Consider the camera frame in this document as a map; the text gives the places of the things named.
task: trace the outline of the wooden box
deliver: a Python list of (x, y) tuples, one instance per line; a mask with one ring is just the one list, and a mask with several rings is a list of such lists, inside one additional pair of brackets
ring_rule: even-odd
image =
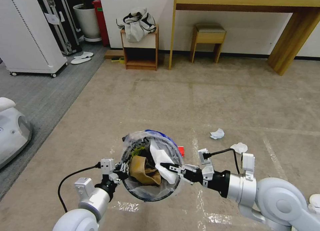
[(157, 70), (159, 50), (159, 25), (153, 33), (146, 35), (140, 42), (128, 42), (122, 29), (121, 41), (126, 69)]

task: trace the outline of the black cable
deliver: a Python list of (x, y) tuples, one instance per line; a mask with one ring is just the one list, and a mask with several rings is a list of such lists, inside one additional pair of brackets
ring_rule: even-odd
[(74, 172), (74, 173), (71, 173), (71, 174), (69, 174), (68, 176), (66, 176), (64, 179), (62, 179), (62, 181), (60, 182), (59, 187), (58, 187), (58, 197), (59, 197), (59, 200), (60, 200), (60, 202), (61, 202), (61, 204), (62, 204), (63, 209), (64, 209), (65, 212), (68, 212), (68, 210), (67, 210), (67, 207), (66, 207), (66, 205), (64, 204), (64, 202), (63, 202), (63, 200), (62, 200), (62, 197), (61, 197), (61, 195), (60, 195), (60, 189), (61, 189), (61, 186), (62, 186), (63, 182), (64, 182), (67, 178), (71, 177), (72, 175), (75, 175), (75, 174), (77, 174), (77, 173), (81, 173), (81, 172), (83, 172), (83, 171), (87, 171), (87, 170), (90, 170), (90, 169), (94, 169), (94, 168), (100, 168), (100, 162), (98, 162), (95, 166), (88, 167), (88, 168), (85, 168), (85, 169), (81, 169), (81, 170), (79, 170), (79, 171), (76, 171), (76, 172)]
[(208, 154), (204, 153), (203, 154), (203, 158), (207, 159), (207, 158), (212, 157), (214, 155), (225, 153), (225, 152), (228, 152), (228, 151), (233, 151), (234, 162), (236, 164), (237, 172), (238, 172), (238, 174), (240, 174), (239, 167), (238, 167), (237, 156), (236, 156), (236, 151), (234, 149), (232, 149), (232, 148), (228, 148), (228, 149), (225, 149), (225, 150), (222, 150), (222, 151), (217, 151), (217, 152), (214, 152), (214, 153), (208, 153)]

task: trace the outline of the white appliance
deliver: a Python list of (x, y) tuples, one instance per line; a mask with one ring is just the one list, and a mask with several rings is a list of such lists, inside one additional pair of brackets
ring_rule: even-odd
[(68, 64), (37, 0), (0, 0), (0, 57), (10, 74), (56, 72)]
[(28, 144), (32, 135), (30, 123), (15, 105), (0, 97), (0, 169)]

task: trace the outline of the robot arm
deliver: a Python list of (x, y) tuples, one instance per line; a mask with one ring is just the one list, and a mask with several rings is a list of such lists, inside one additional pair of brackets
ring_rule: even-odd
[[(199, 182), (206, 188), (218, 191), (222, 197), (235, 200), (242, 215), (273, 230), (290, 231), (292, 226), (298, 231), (320, 230), (319, 217), (308, 210), (304, 196), (294, 185), (278, 178), (256, 182), (253, 154), (243, 154), (243, 174), (232, 174), (228, 170), (221, 173), (215, 171), (207, 149), (201, 149), (198, 153), (201, 164), (205, 165), (203, 169), (188, 164), (161, 165), (192, 185)], [(93, 186), (90, 178), (79, 178), (75, 183), (80, 197), (79, 208), (65, 213), (53, 231), (98, 230), (115, 188), (128, 177), (126, 164), (115, 165), (113, 159), (102, 159), (100, 167), (101, 183)], [(253, 209), (254, 203), (260, 211)]]
[(98, 231), (108, 203), (120, 181), (128, 177), (127, 165), (115, 165), (113, 159), (100, 161), (101, 183), (93, 186), (91, 178), (79, 178), (74, 186), (80, 197), (78, 209), (65, 213), (53, 231)]
[[(243, 174), (232, 174), (227, 170), (217, 172), (213, 169), (207, 149), (199, 150), (198, 154), (201, 164), (205, 165), (203, 169), (188, 164), (161, 165), (192, 185), (199, 182), (206, 188), (218, 191), (223, 198), (235, 200), (242, 215), (273, 230), (290, 231), (292, 226), (298, 231), (320, 230), (319, 217), (309, 211), (304, 196), (294, 185), (278, 178), (256, 182), (253, 154), (243, 154)], [(253, 209), (254, 203), (260, 212)]]

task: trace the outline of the backpack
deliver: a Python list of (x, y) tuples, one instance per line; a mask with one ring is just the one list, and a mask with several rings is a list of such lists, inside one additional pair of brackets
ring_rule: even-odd
[(153, 16), (147, 8), (134, 8), (123, 18), (124, 25), (117, 25), (125, 29), (128, 42), (139, 42), (145, 35), (156, 31)]

